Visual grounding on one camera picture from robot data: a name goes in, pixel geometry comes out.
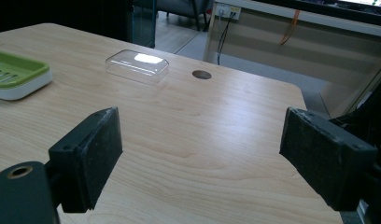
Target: floor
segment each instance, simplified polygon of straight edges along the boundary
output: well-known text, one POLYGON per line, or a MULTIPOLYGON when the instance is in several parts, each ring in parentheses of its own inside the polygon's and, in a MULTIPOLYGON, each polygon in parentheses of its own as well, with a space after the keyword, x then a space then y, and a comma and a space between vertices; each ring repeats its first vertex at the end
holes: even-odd
MULTIPOLYGON (((203 16, 200 17, 200 23, 203 29, 205 27, 203 16)), ((198 32, 194 20, 173 14, 166 17, 166 13, 158 13, 156 19, 155 49, 202 60, 206 39, 207 32, 198 32)), ((320 115, 324 119, 330 119, 328 111, 319 95, 320 90, 325 84, 323 80, 241 60, 228 55, 221 55, 220 65, 292 83, 301 89, 307 110, 320 115)), ((341 216, 345 224, 362 223, 356 212, 342 212, 341 216)))

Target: plastic lid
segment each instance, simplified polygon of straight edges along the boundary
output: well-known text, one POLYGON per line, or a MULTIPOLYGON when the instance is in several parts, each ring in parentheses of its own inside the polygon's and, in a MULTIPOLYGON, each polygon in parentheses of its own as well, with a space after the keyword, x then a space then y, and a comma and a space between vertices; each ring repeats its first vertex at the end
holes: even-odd
POLYGON ((125 49, 106 60, 106 71, 146 84, 156 84, 168 74, 168 62, 152 55, 125 49))

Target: wall socket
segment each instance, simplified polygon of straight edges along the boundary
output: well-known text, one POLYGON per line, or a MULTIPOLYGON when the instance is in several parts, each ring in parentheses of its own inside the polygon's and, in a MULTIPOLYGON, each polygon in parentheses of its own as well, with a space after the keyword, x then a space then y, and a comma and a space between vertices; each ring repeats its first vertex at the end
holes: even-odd
POLYGON ((234 16, 232 17, 232 20, 239 20, 240 17, 240 7, 234 7, 231 5, 223 4, 223 3, 218 3, 217 8, 216 8, 216 15, 221 16, 224 18, 229 18, 231 17, 231 12, 235 13, 234 16))

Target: table surface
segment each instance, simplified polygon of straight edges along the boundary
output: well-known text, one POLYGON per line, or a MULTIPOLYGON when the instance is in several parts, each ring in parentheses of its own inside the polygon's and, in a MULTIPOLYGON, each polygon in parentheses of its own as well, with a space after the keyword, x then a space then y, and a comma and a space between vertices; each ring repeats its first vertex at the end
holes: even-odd
POLYGON ((0 33, 0 50, 49 64, 52 82, 0 100, 0 171, 49 160, 48 149, 91 113, 117 106, 123 153, 93 211, 62 223, 340 223, 278 154, 288 83, 56 24, 0 33), (105 60, 132 49, 166 59, 156 85, 110 75, 105 60), (204 80, 195 70, 212 75, 204 80))

